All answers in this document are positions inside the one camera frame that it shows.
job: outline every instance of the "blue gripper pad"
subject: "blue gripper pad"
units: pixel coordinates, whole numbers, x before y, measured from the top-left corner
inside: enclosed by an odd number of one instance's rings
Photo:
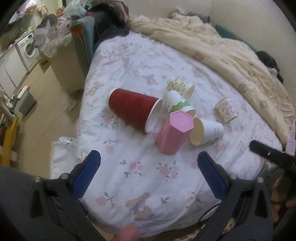
[[[229,188],[228,173],[206,151],[198,155],[197,164],[215,198],[224,200]]]
[[[82,198],[89,187],[94,175],[101,165],[101,155],[92,150],[81,164],[77,164],[71,171],[69,186],[74,200]]]

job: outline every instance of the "washing machine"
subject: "washing machine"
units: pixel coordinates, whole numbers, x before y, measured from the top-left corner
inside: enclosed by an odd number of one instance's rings
[[[37,64],[37,56],[39,55],[38,49],[34,48],[33,41],[34,34],[30,33],[16,44],[18,54],[28,73]]]

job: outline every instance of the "paper cup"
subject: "paper cup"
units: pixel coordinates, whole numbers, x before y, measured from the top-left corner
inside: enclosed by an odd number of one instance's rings
[[[167,85],[166,90],[177,91],[185,100],[189,100],[194,92],[195,86],[189,83],[186,83],[178,78],[170,81]]]
[[[107,106],[119,117],[146,133],[155,126],[163,101],[152,96],[115,88],[107,97]]]
[[[193,125],[189,140],[195,146],[214,143],[224,135],[223,125],[214,121],[194,118]]]
[[[229,123],[237,117],[237,113],[235,112],[231,102],[230,97],[225,97],[220,100],[216,105],[215,108],[222,116],[225,123]]]
[[[196,110],[175,90],[167,92],[163,101],[169,113],[182,110],[192,117],[196,114]]]

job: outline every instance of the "washing machine door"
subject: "washing machine door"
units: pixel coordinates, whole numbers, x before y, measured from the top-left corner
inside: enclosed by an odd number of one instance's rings
[[[29,41],[25,44],[24,53],[27,58],[34,57],[36,50],[34,48],[33,41]]]

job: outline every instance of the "white bedsheet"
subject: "white bedsheet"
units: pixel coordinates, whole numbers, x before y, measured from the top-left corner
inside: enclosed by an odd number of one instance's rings
[[[187,141],[177,154],[165,155],[155,145],[163,118],[143,134],[114,115],[106,97],[120,87],[162,98],[167,82],[176,77],[195,84],[189,103],[199,118],[222,122],[214,106],[226,96],[239,116],[224,124],[221,141],[200,147]],[[263,161],[249,151],[252,139],[281,149],[274,132],[242,95],[208,67],[141,34],[104,41],[87,76],[76,141],[79,161],[91,150],[102,156],[84,205],[108,233],[127,224],[135,225],[142,237],[190,226],[219,203],[197,167],[197,155],[207,151],[228,173],[253,179]]]

